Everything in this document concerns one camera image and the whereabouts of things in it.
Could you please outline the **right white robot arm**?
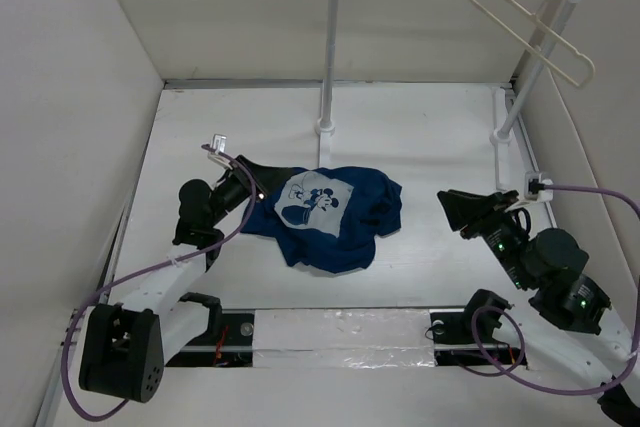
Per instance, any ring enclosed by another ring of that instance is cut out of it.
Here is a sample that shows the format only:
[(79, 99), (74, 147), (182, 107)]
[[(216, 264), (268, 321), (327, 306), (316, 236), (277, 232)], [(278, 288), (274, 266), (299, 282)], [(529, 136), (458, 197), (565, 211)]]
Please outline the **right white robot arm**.
[[(479, 195), (440, 191), (437, 198), (452, 231), (481, 238), (514, 286), (534, 295), (528, 303), (542, 319), (567, 333), (570, 343), (544, 339), (536, 323), (513, 323), (511, 304), (479, 289), (467, 305), (437, 315), (430, 330), (438, 345), (476, 344), (481, 356), (506, 376), (533, 390), (567, 397), (590, 396), (620, 426), (639, 423), (639, 329), (627, 329), (610, 297), (583, 270), (589, 255), (563, 229), (531, 232), (528, 207), (549, 202), (558, 186), (532, 180), (523, 194), (512, 190)], [(488, 344), (518, 344), (520, 356), (502, 365)], [(576, 390), (545, 387), (516, 375), (523, 357), (536, 353), (578, 384)]]

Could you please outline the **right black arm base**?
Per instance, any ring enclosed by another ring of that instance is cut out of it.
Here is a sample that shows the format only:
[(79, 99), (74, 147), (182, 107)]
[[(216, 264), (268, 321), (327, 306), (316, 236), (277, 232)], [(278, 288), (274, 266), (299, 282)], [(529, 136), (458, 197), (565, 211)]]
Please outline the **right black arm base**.
[[(433, 342), (434, 357), (438, 367), (481, 367), (492, 364), (481, 354), (471, 328), (463, 322), (462, 311), (437, 311), (431, 314), (431, 325), (426, 329), (425, 338)], [(528, 360), (519, 347), (498, 341), (491, 333), (479, 332), (479, 338), (490, 356), (503, 368), (516, 365), (527, 367)]]

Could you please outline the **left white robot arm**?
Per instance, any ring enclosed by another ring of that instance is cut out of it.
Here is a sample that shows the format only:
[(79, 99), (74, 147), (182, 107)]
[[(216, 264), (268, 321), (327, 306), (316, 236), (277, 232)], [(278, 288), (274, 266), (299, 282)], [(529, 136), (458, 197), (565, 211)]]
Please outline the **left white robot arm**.
[(191, 291), (228, 242), (217, 227), (247, 202), (251, 208), (284, 185), (290, 167), (263, 166), (239, 155), (214, 185), (193, 179), (179, 190), (178, 221), (167, 265), (145, 274), (117, 303), (89, 315), (79, 369), (81, 389), (123, 401), (148, 402), (166, 363), (189, 342), (222, 334), (218, 298)]

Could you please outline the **blue Mickey Mouse t-shirt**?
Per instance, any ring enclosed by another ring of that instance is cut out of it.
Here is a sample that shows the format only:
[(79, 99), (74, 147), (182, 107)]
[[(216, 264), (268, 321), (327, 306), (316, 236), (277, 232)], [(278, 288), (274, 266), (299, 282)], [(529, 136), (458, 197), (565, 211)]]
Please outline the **blue Mickey Mouse t-shirt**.
[(241, 232), (276, 241), (285, 263), (334, 275), (366, 269), (376, 239), (401, 229), (402, 186), (365, 167), (296, 168)]

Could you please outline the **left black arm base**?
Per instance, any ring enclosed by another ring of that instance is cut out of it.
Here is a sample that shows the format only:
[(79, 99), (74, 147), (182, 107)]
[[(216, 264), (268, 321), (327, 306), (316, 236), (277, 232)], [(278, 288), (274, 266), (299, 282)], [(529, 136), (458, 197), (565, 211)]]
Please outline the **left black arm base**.
[(167, 362), (167, 367), (252, 367), (254, 323), (253, 310), (224, 310), (218, 333), (192, 340)]

